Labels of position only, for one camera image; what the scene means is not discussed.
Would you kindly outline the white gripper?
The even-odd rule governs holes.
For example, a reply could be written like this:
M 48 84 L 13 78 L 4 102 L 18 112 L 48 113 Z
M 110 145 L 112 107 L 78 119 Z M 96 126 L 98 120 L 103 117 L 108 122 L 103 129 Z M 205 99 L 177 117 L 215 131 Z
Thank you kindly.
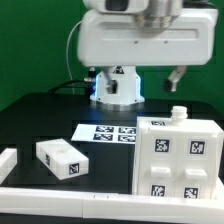
M 104 67 L 106 89 L 116 94 L 118 83 L 108 66 L 177 66 L 164 81 L 175 92 L 189 65 L 204 65 L 212 57 L 216 9 L 184 9 L 165 29 L 141 28 L 131 15 L 88 11 L 78 37 L 78 59 L 86 67 Z

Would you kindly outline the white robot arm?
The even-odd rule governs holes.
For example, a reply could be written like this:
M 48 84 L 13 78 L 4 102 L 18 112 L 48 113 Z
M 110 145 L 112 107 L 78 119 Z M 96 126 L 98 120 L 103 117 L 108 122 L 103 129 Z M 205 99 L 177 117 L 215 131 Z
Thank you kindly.
M 191 65 L 212 57 L 218 11 L 185 8 L 183 0 L 83 0 L 78 58 L 87 67 L 173 66 L 174 92 Z

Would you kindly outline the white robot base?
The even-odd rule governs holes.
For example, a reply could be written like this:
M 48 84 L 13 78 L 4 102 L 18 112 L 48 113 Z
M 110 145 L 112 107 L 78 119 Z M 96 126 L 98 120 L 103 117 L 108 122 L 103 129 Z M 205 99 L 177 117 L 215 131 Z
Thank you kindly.
M 102 69 L 95 79 L 94 93 L 90 96 L 91 104 L 112 111 L 131 111 L 142 108 L 145 99 L 141 95 L 141 78 L 136 73 L 136 67 L 113 66 L 109 68 L 111 78 L 118 83 L 117 93 L 107 92 Z

